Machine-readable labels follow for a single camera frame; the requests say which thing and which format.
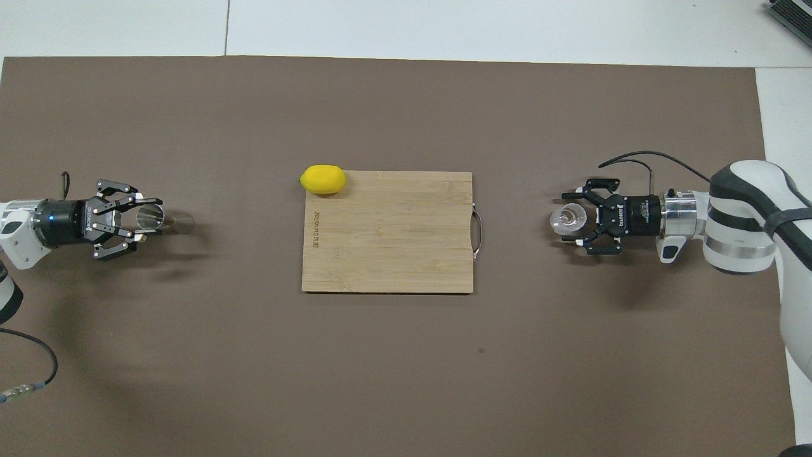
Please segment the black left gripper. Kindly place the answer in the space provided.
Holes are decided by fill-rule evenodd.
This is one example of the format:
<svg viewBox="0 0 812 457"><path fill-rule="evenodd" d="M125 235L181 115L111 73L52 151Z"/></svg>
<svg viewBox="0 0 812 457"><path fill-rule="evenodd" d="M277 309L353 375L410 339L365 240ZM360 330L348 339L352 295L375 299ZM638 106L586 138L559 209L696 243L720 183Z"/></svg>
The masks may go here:
<svg viewBox="0 0 812 457"><path fill-rule="evenodd" d="M44 246L93 244L94 260L113 260L133 253L153 229L127 230L120 226L120 211L148 204L163 205L162 199L145 197L130 184L98 180L95 197L81 200L45 199L37 205L37 236ZM105 243L120 237L110 246Z"/></svg>

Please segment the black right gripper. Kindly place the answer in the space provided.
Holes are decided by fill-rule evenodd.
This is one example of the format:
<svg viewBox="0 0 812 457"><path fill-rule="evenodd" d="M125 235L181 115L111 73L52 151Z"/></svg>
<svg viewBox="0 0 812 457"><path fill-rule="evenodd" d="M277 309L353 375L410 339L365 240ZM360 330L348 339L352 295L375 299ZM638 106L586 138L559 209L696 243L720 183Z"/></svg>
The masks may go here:
<svg viewBox="0 0 812 457"><path fill-rule="evenodd" d="M619 255L622 237L658 236L662 231L662 199L658 195L624 196L617 194L620 180L616 178L589 178L586 184L569 193L562 193L566 201L586 201L597 206L598 226L585 235L562 235L562 242L574 243L587 255ZM597 190L609 191L601 196Z"/></svg>

